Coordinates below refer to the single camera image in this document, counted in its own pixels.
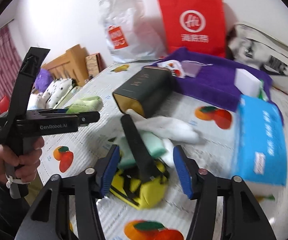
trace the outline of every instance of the bed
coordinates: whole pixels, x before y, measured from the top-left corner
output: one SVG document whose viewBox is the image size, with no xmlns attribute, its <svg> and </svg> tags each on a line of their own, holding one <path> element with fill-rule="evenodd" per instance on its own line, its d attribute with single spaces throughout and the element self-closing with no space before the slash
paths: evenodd
<svg viewBox="0 0 288 240">
<path fill-rule="evenodd" d="M 85 81 L 88 80 L 86 56 L 86 49 L 77 44 L 68 49 L 63 55 L 42 65 L 42 68 L 47 69 L 54 79 L 73 78 L 77 85 L 82 87 L 85 85 Z"/>
<path fill-rule="evenodd" d="M 104 108 L 100 111 L 99 122 L 90 124 L 87 127 L 79 128 L 77 133 L 45 136 L 45 147 L 41 157 L 41 165 L 38 168 L 43 184 L 47 182 L 52 174 L 60 174 L 62 177 L 76 175 L 87 167 L 92 167 L 98 158 L 105 156 L 110 148 L 108 142 L 115 133 L 121 130 L 119 111 L 111 92 L 123 84 L 127 79 L 138 72 L 145 64 L 130 63 L 127 71 L 115 73 L 114 68 L 120 66 L 115 64 L 88 82 L 82 89 L 66 103 L 66 106 L 74 100 L 84 96 L 100 96 L 103 99 Z M 271 89 L 272 100 L 278 105 L 284 116 L 284 133 L 288 139 L 288 96 L 283 92 Z M 210 125 L 202 127 L 203 121 L 194 119 L 193 110 L 198 104 L 198 100 L 173 93 L 169 99 L 163 103 L 156 115 L 171 116 L 181 119 L 192 125 L 197 125 L 202 130 L 207 143 L 205 145 L 185 145 L 182 144 L 190 158 L 197 161 L 200 167 L 207 168 L 216 176 L 220 176 L 225 166 L 230 164 L 228 156 L 234 149 L 232 133 L 215 133 Z M 74 160 L 71 167 L 61 173 L 59 162 L 53 157 L 53 150 L 58 146 L 68 146 L 74 153 Z M 169 191 L 165 199 L 157 208 L 137 211 L 126 205 L 116 197 L 109 195 L 97 203 L 99 216 L 107 240 L 126 239 L 123 234 L 124 225 L 130 220 L 156 220 L 163 223 L 168 228 L 176 228 L 186 235 L 191 222 L 195 202 L 189 201 L 183 195 L 176 174 L 171 173 Z M 263 200 L 260 203 L 278 240 L 288 238 L 288 179 L 287 186 L 276 196 L 275 201 Z M 76 233 L 76 216 L 74 210 L 74 197 L 70 198 L 70 220 L 74 232 Z M 222 200 L 218 198 L 217 218 L 213 239 L 220 239 L 221 216 L 223 213 Z"/>
</svg>

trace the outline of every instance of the bed sheet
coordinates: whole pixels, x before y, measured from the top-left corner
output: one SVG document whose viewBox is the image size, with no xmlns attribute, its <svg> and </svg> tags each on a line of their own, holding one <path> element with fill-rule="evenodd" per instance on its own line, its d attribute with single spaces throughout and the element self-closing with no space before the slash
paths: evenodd
<svg viewBox="0 0 288 240">
<path fill-rule="evenodd" d="M 114 137 L 121 130 L 120 113 L 111 92 L 122 85 L 127 79 L 138 72 L 145 63 L 131 63 L 127 71 L 112 71 L 120 64 L 114 64 L 105 69 L 100 75 L 88 82 L 70 101 L 84 96 L 100 96 L 104 108 L 101 110 L 99 122 L 81 127 L 77 133 L 45 136 L 45 146 L 38 168 L 43 184 L 52 174 L 58 173 L 62 177 L 77 175 L 87 167 L 95 164 L 98 158 L 105 156 L 111 146 L 108 139 Z M 284 116 L 285 139 L 288 140 L 288 96 L 272 89 L 272 100 L 278 105 Z M 215 176 L 227 177 L 231 157 L 234 150 L 234 118 L 230 130 L 221 130 L 214 122 L 199 120 L 194 110 L 209 104 L 177 93 L 172 93 L 162 104 L 156 115 L 171 116 L 190 123 L 201 132 L 203 140 L 197 145 L 181 144 L 190 158 L 197 161 L 201 168 L 206 168 Z M 53 157 L 53 150 L 58 146 L 68 146 L 74 153 L 72 165 L 64 173 L 59 170 L 59 162 Z M 220 239 L 223 213 L 223 199 L 218 198 L 217 215 L 213 239 Z M 262 200 L 260 202 L 277 239 L 288 238 L 288 179 L 287 186 L 275 196 L 275 201 Z M 74 197 L 70 197 L 70 220 L 74 233 L 77 234 Z M 178 229 L 187 235 L 193 216 L 195 201 L 187 199 L 182 193 L 176 172 L 171 171 L 170 186 L 163 201 L 154 209 L 137 211 L 128 206 L 112 194 L 97 202 L 100 220 L 106 239 L 127 240 L 123 233 L 124 226 L 131 220 L 156 220 L 168 228 Z"/>
</svg>

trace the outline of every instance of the wooden headboard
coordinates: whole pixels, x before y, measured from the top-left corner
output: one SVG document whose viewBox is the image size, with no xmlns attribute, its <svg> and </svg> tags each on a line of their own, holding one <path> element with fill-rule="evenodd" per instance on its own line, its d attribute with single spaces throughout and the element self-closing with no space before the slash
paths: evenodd
<svg viewBox="0 0 288 240">
<path fill-rule="evenodd" d="M 85 57 L 87 52 L 85 48 L 81 48 L 79 44 L 71 47 L 65 54 L 59 56 L 53 61 L 42 65 L 56 78 L 74 78 L 77 85 L 82 87 L 85 80 L 88 79 L 88 71 L 86 68 Z"/>
</svg>

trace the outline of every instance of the white wall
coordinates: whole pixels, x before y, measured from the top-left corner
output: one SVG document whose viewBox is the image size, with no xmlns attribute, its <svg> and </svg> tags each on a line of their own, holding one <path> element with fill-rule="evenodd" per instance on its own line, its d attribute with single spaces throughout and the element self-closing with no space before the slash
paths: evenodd
<svg viewBox="0 0 288 240">
<path fill-rule="evenodd" d="M 6 9 L 0 15 L 0 28 L 8 23 L 8 28 L 14 45 L 21 59 L 24 59 L 27 53 L 27 46 L 23 43 L 22 34 L 19 31 L 18 21 L 15 19 L 17 5 L 19 0 L 12 0 Z"/>
<path fill-rule="evenodd" d="M 165 40 L 157 0 L 143 0 L 146 16 Z M 251 22 L 288 44 L 288 8 L 281 0 L 224 0 L 227 29 L 236 20 Z M 23 43 L 51 49 L 46 62 L 81 44 L 112 63 L 99 24 L 98 0 L 19 0 L 15 18 Z"/>
<path fill-rule="evenodd" d="M 8 28 L 9 28 L 10 36 L 12 37 L 12 40 L 18 52 L 18 55 L 23 60 L 26 53 L 28 52 L 28 49 L 27 49 L 27 46 L 25 46 L 23 43 L 23 38 L 19 30 L 18 21 L 14 19 L 12 22 L 8 24 Z"/>
</svg>

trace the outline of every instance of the green sponge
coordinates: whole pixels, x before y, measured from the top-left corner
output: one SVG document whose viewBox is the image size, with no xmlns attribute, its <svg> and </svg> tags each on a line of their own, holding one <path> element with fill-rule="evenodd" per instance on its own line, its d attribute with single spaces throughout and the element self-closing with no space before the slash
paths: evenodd
<svg viewBox="0 0 288 240">
<path fill-rule="evenodd" d="M 147 131 L 139 131 L 139 134 L 153 159 L 161 157 L 166 152 L 162 140 L 159 139 L 156 135 Z M 118 138 L 114 144 L 119 146 L 121 154 L 121 159 L 117 167 L 121 170 L 125 170 L 136 166 L 134 156 L 130 150 L 125 136 Z"/>
</svg>

